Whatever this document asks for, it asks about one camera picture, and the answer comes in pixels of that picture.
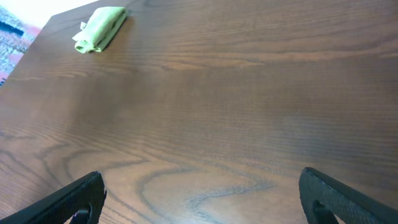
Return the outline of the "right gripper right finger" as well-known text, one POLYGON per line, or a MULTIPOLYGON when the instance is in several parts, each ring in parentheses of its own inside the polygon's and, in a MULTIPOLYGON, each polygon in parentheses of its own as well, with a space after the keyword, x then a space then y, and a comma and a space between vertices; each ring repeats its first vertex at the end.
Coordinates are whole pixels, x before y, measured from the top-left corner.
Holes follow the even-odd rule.
POLYGON ((311 224, 397 223, 397 210, 312 168, 306 167, 298 182, 300 201, 311 224))

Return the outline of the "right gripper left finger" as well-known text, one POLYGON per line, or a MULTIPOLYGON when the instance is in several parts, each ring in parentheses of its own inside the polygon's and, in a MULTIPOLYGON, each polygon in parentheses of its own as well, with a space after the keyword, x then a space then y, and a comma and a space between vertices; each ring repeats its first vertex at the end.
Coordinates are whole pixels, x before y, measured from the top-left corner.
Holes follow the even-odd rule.
POLYGON ((2 224, 98 224, 106 199, 100 172, 94 171, 1 220, 2 224))

